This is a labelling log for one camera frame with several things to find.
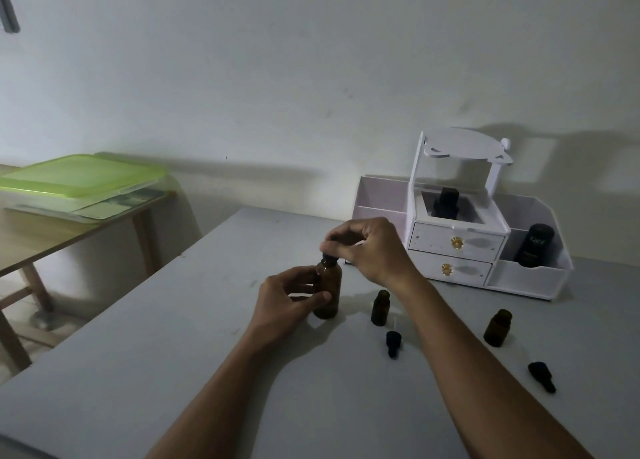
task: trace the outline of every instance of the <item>white table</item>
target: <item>white table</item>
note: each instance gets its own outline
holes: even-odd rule
[[[0,434],[60,459],[141,458],[215,372],[270,274],[315,264],[336,221],[244,208],[0,387]],[[343,266],[338,318],[311,316],[255,394],[242,457],[466,457],[397,301],[397,361],[369,322],[379,288]],[[500,361],[596,457],[640,450],[640,269],[577,259],[554,303],[437,283],[480,336],[513,313]],[[548,395],[527,372],[545,361]]]

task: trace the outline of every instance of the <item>tiled floor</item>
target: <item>tiled floor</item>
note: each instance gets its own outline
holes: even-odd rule
[[[0,296],[8,295],[20,288],[19,284],[14,282],[4,282],[0,280]],[[29,324],[29,318],[37,311],[37,306],[33,301],[31,296],[22,299],[15,304],[4,309],[4,315],[7,319],[16,321],[19,323]],[[64,314],[56,315],[56,329],[52,331],[52,333],[57,334],[60,337],[69,337],[71,334],[75,333],[78,329],[80,329],[85,321],[73,318],[71,316],[67,316]],[[42,344],[38,344],[33,341],[28,341],[26,339],[21,339],[22,344],[27,350],[32,361],[36,361],[40,356],[44,353],[51,350],[51,348],[44,346]],[[0,346],[0,385],[6,383],[12,377],[12,365],[2,348]]]

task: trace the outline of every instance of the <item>white organizer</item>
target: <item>white organizer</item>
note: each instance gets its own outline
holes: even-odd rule
[[[551,208],[530,196],[494,194],[501,167],[513,163],[508,149],[508,139],[498,142],[467,129],[423,132],[410,180],[363,176],[353,218],[386,217],[428,278],[551,300],[564,286],[573,264]],[[415,181],[423,156],[484,159],[492,164],[483,190],[457,188],[457,220],[431,215],[442,186]],[[513,258],[534,223],[551,226],[556,235],[548,266],[526,268]]]

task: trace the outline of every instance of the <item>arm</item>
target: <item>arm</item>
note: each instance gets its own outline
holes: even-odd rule
[[[591,457],[421,276],[388,220],[348,221],[333,229],[320,249],[347,259],[400,299],[418,329],[440,393],[470,455]]]
[[[253,384],[268,350],[331,299],[329,293],[300,301],[289,297],[310,294],[315,277],[315,267],[295,267],[267,277],[244,335],[147,459],[234,457]]]

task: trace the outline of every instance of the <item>white wall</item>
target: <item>white wall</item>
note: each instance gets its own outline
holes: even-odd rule
[[[408,174],[420,129],[475,127],[513,139],[504,188],[553,205],[574,254],[640,264],[639,1],[13,0],[0,159],[161,160],[207,232],[241,204],[347,218],[360,175]],[[458,169],[428,175],[478,178]],[[188,236],[168,255],[195,238],[169,213]],[[46,283],[135,285],[125,227],[43,261]],[[107,242],[124,263],[82,284]]]

